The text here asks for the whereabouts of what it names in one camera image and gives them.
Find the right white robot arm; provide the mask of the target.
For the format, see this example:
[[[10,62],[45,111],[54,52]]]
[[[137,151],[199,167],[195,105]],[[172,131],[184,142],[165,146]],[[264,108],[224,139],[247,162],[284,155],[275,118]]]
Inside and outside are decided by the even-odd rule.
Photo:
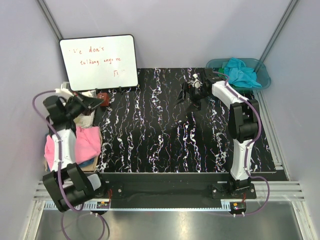
[[[239,198],[250,191],[251,154],[255,142],[261,135],[262,122],[257,100],[248,99],[233,89],[230,77],[210,68],[192,75],[184,81],[176,104],[189,99],[189,111],[201,110],[201,100],[216,97],[229,110],[227,129],[233,139],[233,162],[226,183],[226,192],[232,198]]]

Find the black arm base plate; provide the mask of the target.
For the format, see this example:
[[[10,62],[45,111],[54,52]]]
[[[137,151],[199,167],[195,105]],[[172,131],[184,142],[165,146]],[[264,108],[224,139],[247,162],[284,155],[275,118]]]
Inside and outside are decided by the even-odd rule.
[[[102,173],[112,191],[112,210],[205,210],[222,207],[221,200],[255,200],[251,185],[228,191],[227,173]]]

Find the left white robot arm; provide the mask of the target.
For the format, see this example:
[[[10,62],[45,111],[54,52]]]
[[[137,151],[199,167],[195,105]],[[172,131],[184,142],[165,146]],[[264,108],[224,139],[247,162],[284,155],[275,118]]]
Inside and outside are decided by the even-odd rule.
[[[43,101],[48,111],[46,122],[54,143],[53,165],[43,176],[43,184],[57,209],[64,213],[93,199],[103,198],[108,186],[98,173],[86,175],[76,162],[76,123],[79,115],[91,114],[102,99],[72,92],[66,103],[57,95]]]

